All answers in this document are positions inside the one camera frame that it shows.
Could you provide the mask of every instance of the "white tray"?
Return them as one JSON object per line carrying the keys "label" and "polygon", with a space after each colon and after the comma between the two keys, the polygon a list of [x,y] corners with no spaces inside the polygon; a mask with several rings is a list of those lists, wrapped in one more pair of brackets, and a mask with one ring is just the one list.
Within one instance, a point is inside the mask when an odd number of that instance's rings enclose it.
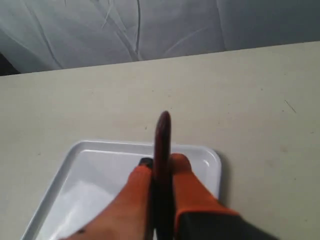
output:
{"label": "white tray", "polygon": [[[117,195],[151,143],[82,141],[67,154],[22,240],[58,240],[92,220]],[[185,154],[193,172],[218,197],[221,162],[203,146],[172,145]]]}

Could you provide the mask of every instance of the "plastic tray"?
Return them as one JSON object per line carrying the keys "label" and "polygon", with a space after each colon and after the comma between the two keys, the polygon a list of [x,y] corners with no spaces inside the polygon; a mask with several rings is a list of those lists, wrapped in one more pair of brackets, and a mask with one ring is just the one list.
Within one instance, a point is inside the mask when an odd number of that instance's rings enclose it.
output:
{"label": "plastic tray", "polygon": [[[92,220],[117,195],[140,158],[153,156],[151,143],[82,141],[67,154],[22,240],[58,240]],[[172,145],[216,197],[221,162],[203,146]]]}

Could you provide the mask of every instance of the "wrinkled fabric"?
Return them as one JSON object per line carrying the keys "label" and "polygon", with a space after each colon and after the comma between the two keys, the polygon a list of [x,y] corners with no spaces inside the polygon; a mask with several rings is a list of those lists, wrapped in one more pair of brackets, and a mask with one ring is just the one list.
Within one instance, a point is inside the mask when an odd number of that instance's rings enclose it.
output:
{"label": "wrinkled fabric", "polygon": [[317,0],[1,0],[21,73],[320,40]]}
{"label": "wrinkled fabric", "polygon": [[224,49],[212,0],[2,0],[0,51],[22,72]]}

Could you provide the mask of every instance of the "table surface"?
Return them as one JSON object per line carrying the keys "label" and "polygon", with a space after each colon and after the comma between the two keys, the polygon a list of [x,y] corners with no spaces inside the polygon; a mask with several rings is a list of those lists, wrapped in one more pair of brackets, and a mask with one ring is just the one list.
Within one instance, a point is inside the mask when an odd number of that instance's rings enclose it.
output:
{"label": "table surface", "polygon": [[320,42],[0,77],[0,239],[19,239],[69,148],[172,140],[222,158],[221,200],[288,240],[319,239]]}

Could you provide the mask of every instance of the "beige table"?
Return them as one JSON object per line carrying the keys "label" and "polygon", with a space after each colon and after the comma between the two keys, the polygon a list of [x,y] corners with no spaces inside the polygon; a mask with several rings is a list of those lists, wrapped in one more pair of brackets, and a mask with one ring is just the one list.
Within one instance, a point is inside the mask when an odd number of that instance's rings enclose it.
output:
{"label": "beige table", "polygon": [[215,149],[221,197],[288,240],[319,239],[320,42],[0,77],[0,239],[19,239],[73,143]]}

